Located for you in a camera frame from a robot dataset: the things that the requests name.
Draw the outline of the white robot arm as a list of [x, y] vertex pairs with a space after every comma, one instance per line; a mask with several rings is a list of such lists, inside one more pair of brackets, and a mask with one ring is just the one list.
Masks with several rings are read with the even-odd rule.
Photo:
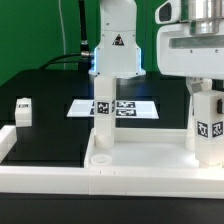
[[[92, 75], [132, 78], [145, 73], [136, 44], [135, 0], [100, 0], [100, 42]], [[224, 0], [166, 0], [155, 11], [157, 65], [189, 81], [224, 81]]]

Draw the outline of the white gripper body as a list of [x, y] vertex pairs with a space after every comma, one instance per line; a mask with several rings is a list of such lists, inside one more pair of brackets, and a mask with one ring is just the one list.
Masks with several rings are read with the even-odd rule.
[[157, 65], [163, 75], [224, 80], [224, 21], [216, 34], [189, 34], [189, 24], [162, 26], [157, 33]]

